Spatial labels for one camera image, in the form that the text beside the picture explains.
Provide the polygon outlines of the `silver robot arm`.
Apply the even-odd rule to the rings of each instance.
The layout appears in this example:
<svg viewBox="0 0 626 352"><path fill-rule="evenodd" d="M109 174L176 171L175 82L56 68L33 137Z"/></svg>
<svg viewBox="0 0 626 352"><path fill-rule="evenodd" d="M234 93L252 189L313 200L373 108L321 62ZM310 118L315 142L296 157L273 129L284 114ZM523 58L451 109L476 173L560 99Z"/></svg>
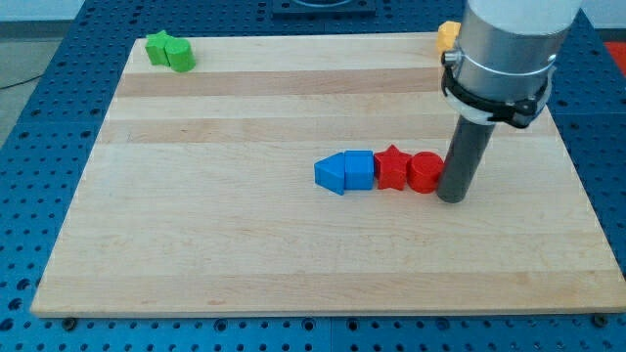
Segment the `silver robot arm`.
<svg viewBox="0 0 626 352"><path fill-rule="evenodd" d="M544 102L548 78L581 0L468 0L455 80L496 103Z"/></svg>

